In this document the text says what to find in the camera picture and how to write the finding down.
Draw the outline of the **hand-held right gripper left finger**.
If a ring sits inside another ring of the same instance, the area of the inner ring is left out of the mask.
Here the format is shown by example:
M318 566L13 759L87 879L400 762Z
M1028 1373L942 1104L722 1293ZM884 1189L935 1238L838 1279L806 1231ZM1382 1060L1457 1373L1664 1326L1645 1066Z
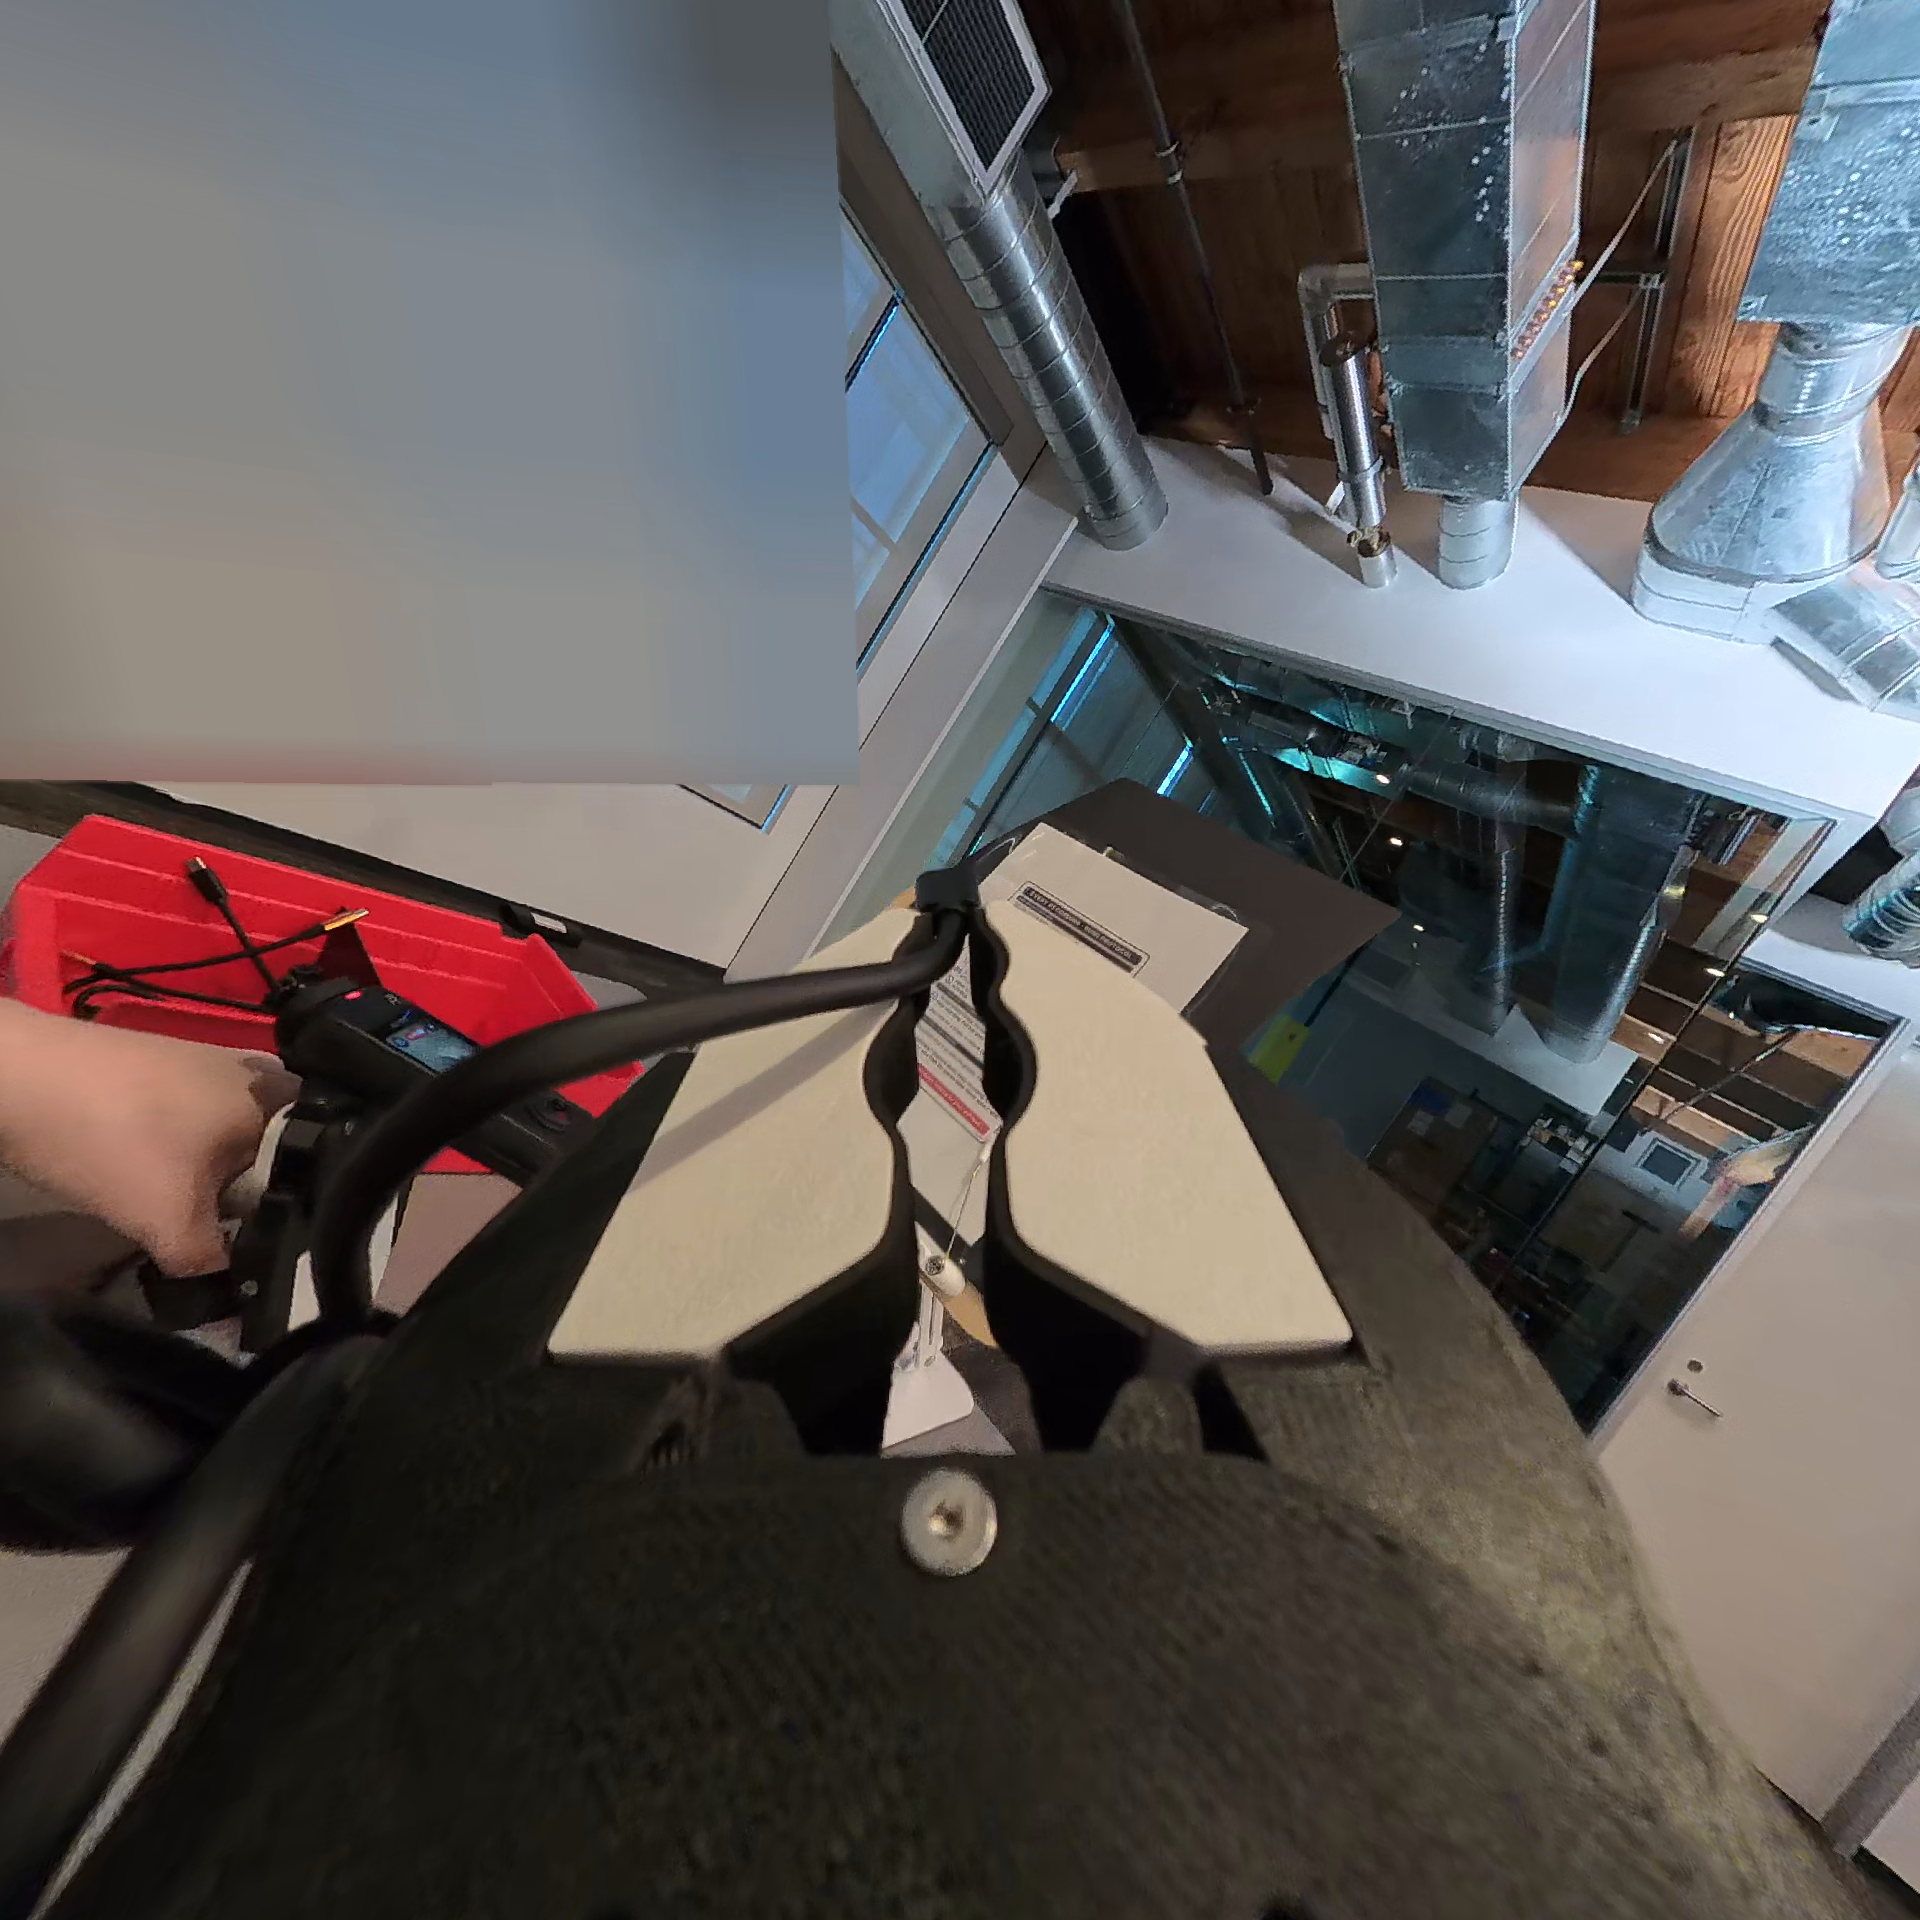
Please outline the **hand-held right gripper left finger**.
M924 991L702 1045L545 1340L770 1384L809 1452L879 1452L920 1309L900 1116Z

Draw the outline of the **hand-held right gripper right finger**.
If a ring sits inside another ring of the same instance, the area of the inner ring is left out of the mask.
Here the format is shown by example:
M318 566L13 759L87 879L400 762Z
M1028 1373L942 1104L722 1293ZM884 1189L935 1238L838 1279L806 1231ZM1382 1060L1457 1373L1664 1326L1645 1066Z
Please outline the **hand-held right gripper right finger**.
M1352 1354L1352 1322L1204 1037L1138 974L1008 902L970 991L998 1118L977 1291L1045 1452L1089 1452L1120 1394L1207 1402L1232 1364Z

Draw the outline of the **person's left hand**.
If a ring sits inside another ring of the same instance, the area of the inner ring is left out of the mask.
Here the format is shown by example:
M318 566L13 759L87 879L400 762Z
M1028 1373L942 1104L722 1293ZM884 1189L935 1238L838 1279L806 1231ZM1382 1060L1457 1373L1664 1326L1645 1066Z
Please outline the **person's left hand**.
M167 1277L229 1267L224 1200L298 1082L269 1054L1 1005L5 1198L26 1192Z

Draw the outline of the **red plastic bin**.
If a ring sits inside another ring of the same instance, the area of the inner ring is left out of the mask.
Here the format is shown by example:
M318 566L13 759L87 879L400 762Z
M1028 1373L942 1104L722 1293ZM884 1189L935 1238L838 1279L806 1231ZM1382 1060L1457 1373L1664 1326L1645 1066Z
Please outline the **red plastic bin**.
M340 960L349 938L385 990L477 1043L594 1008L535 933L100 814L5 879L5 996L274 1052L260 968Z

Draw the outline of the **white instruction sheet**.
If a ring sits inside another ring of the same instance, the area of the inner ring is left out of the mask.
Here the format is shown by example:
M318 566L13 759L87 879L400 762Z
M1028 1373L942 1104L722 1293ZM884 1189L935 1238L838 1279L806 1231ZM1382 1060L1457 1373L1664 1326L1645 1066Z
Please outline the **white instruction sheet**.
M1248 927L1214 900L1144 878L1114 854L1037 823L973 869L983 904L1010 904L1077 951L1089 952L1183 1013L1244 943ZM920 1095L912 1118L928 1118L943 1142L983 1150L998 1132L984 1086L984 1024L973 1005L962 955L929 990L918 1021Z

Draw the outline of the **white adjustable stand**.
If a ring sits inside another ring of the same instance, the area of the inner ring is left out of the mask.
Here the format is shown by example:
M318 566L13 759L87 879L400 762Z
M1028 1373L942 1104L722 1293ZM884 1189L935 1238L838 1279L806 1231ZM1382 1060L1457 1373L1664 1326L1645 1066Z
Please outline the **white adjustable stand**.
M984 1141L957 1189L949 1227L916 1227L918 1315L890 1373L879 1444L884 1453L1010 1452L1006 1435L980 1410L973 1388L946 1354L949 1328L957 1328L977 1348L996 1348L957 1244L960 1213L989 1158L992 1141Z

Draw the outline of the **interior glass window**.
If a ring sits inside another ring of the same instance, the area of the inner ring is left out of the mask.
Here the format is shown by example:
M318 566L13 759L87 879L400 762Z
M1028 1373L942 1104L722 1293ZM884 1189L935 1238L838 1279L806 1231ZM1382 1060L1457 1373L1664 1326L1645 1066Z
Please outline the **interior glass window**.
M1037 591L970 854L1120 780L1377 902L1248 1058L1472 1269L1592 1428L1892 1021L1746 948L1825 827Z

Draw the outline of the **dark rounded object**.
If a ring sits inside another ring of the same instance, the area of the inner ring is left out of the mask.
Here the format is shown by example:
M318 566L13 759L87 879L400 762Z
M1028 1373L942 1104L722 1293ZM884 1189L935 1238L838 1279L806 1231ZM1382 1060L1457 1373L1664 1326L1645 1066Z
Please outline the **dark rounded object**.
M1 1548L108 1551L135 1544L200 1460L287 1373L349 1338L313 1323L250 1359L117 1315L1 1309Z

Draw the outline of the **white door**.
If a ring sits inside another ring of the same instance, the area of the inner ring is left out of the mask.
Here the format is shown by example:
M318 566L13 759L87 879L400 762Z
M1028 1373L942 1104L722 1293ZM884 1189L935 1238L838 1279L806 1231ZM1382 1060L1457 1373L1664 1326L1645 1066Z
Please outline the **white door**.
M1688 1358L1709 1422L1665 1397ZM1832 1813L1916 1701L1917 1066L1783 1179L1598 1438L1670 1624L1749 1758Z

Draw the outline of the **silver insulated pipe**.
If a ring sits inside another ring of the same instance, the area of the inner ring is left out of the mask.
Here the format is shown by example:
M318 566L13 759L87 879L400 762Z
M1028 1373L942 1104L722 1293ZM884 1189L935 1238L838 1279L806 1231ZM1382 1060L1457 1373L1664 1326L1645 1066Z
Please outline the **silver insulated pipe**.
M1396 549L1384 524L1384 448L1376 412L1376 340L1348 327L1352 307L1373 303L1365 262L1312 262L1297 275L1302 336L1314 404L1334 455L1334 490L1326 510L1348 542L1358 575L1382 589L1396 575Z

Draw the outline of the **thin black ceiling pipe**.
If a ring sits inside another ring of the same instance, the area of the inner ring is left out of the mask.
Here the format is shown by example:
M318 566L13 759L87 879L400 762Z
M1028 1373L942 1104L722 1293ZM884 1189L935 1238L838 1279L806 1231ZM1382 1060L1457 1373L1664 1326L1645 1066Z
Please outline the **thin black ceiling pipe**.
M1276 475L1270 470L1270 462L1264 448L1264 436L1256 422L1256 408L1245 390L1240 380L1240 366L1237 352L1232 348L1232 331L1225 319L1225 311L1217 299L1215 277L1212 271L1212 258L1207 250L1207 240L1201 235L1201 226L1198 221L1192 197L1186 183L1186 149L1183 141L1173 131L1167 118L1167 109L1161 98L1161 86L1157 82L1153 66L1144 51L1144 36L1141 30L1141 21L1135 13L1133 2L1111 2L1111 11L1117 22L1117 35L1125 47L1127 64L1133 71L1135 84L1143 95L1143 108L1150 123L1150 139L1157 156L1157 167L1167 191L1167 202L1175 206L1176 226L1183 235L1183 244L1190 258L1190 267L1198 277L1198 287L1201 295L1201 307L1207 314L1207 327L1212 336L1212 344L1217 360L1217 373L1226 387L1226 412L1229 418L1237 422L1240 442L1248 451L1255 470L1255 487L1262 496L1272 496L1276 492Z

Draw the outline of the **metal vent grille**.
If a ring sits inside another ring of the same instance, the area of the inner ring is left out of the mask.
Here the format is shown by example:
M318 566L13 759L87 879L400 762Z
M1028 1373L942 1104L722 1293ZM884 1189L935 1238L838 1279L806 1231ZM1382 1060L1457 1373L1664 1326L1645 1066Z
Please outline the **metal vent grille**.
M932 208L986 198L1048 84L1010 2L830 2L832 53L903 179Z

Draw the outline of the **spiral round metal duct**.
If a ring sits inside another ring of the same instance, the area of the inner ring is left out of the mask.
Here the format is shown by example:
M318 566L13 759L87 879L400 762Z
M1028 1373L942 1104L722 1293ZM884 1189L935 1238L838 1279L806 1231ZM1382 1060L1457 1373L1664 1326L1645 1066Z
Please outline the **spiral round metal duct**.
M929 213L967 296L1068 479L1084 530L1141 549L1167 514L1117 373L1026 158Z

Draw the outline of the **large tapered metal duct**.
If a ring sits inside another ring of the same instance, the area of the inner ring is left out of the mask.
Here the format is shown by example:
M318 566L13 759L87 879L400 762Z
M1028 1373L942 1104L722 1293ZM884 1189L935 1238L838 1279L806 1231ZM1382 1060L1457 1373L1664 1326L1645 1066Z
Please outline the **large tapered metal duct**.
M1653 504L1648 621L1766 645L1830 698L1916 718L1916 563L1881 390L1916 331L1917 5L1830 5L1737 316L1775 327L1746 408Z

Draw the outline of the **rectangular metal duct box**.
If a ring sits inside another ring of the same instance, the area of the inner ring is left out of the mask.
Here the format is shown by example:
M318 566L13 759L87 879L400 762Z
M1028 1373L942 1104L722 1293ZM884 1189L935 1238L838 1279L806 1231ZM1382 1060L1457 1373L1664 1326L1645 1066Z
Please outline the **rectangular metal duct box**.
M1334 2L1407 490L1509 501L1567 406L1592 2Z

